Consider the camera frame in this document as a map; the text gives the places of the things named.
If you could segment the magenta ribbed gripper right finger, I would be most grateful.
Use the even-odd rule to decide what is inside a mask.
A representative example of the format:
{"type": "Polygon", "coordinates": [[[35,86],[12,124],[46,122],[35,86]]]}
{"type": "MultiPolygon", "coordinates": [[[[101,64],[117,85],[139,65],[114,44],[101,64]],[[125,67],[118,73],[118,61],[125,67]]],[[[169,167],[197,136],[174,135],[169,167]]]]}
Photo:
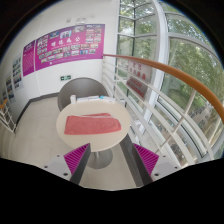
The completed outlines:
{"type": "Polygon", "coordinates": [[[133,143],[129,137],[120,142],[121,149],[137,186],[145,186],[172,172],[172,165],[165,157],[133,143]]]}

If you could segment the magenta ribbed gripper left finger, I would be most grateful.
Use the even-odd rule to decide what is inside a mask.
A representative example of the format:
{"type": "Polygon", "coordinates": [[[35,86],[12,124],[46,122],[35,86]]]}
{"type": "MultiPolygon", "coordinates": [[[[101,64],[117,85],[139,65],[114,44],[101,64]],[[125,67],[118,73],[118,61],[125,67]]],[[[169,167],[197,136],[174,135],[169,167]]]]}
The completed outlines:
{"type": "Polygon", "coordinates": [[[90,154],[90,144],[85,144],[65,155],[56,155],[43,166],[43,169],[74,184],[79,184],[90,154]]]}

